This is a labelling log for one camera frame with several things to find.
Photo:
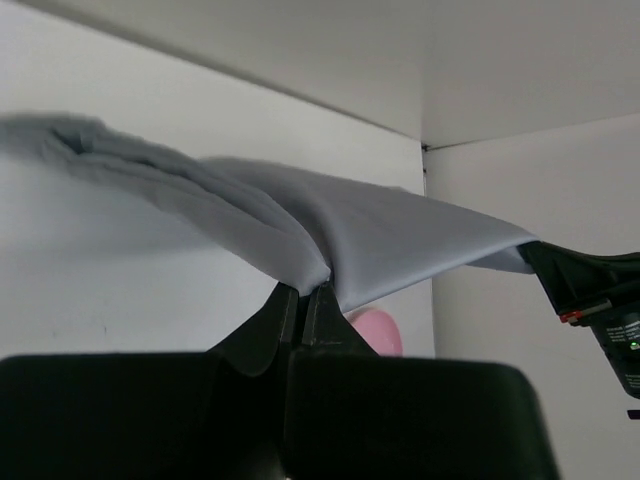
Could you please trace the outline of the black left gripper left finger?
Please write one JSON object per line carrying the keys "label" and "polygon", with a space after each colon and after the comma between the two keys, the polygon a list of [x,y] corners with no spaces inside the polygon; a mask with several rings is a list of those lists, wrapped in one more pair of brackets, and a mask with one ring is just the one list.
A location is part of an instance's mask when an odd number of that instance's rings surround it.
{"label": "black left gripper left finger", "polygon": [[5,479],[280,479],[273,368],[298,293],[203,352],[19,355],[1,363]]}

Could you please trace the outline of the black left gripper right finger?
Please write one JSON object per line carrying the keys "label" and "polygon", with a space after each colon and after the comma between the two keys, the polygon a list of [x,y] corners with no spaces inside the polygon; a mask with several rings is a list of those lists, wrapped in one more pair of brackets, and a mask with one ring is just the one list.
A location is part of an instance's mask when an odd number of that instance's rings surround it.
{"label": "black left gripper right finger", "polygon": [[381,356],[330,285],[287,368],[292,479],[556,479],[536,392],[496,363]]}

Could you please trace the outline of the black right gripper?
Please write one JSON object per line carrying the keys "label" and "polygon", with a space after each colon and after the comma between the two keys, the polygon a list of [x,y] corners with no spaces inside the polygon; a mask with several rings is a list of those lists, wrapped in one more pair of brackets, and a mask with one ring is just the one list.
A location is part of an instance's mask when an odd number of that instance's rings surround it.
{"label": "black right gripper", "polygon": [[560,321],[590,328],[624,391],[638,398],[639,255],[588,255],[541,241],[518,251]]}

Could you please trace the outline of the pink plate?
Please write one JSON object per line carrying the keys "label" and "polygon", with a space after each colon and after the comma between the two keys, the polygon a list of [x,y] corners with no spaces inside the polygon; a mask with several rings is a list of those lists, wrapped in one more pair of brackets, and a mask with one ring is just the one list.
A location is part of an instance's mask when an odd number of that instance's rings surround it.
{"label": "pink plate", "polygon": [[352,313],[348,321],[377,354],[393,357],[403,355],[401,334],[389,313],[367,308]]}

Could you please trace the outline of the grey cloth placemat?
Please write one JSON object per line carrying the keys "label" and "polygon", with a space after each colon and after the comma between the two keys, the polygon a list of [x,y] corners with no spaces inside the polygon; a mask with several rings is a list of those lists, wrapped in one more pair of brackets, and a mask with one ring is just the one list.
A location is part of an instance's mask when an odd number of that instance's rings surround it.
{"label": "grey cloth placemat", "polygon": [[301,294],[331,281],[347,311],[462,265],[528,269],[518,249],[530,232],[398,188],[264,161],[198,161],[71,116],[5,117],[1,145],[142,198]]}

